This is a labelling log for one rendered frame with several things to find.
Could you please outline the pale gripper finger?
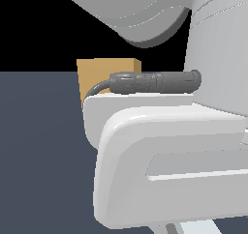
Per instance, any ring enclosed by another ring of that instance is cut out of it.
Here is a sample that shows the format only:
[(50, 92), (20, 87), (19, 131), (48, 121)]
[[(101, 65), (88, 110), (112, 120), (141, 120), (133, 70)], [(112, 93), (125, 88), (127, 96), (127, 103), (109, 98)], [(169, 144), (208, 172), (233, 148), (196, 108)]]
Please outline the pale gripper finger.
[(178, 234), (173, 223), (151, 226), (150, 229), (153, 231), (154, 234)]
[(178, 234), (222, 234), (211, 219), (181, 222), (175, 228)]

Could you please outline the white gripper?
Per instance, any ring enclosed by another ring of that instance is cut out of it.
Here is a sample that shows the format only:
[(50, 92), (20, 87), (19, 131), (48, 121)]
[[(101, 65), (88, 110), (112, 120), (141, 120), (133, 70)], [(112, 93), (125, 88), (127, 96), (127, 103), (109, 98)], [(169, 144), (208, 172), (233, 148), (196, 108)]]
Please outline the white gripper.
[(248, 215), (245, 117), (186, 94), (99, 94), (82, 112), (98, 151), (93, 206), (103, 226)]

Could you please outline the tan wooden box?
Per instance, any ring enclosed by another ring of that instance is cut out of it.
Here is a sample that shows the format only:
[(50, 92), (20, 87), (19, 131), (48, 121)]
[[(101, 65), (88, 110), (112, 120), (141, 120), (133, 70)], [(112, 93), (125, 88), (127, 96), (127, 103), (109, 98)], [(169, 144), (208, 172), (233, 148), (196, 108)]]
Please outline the tan wooden box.
[(141, 61), (136, 58), (77, 59), (80, 99), (98, 82), (108, 80), (111, 73), (141, 73)]

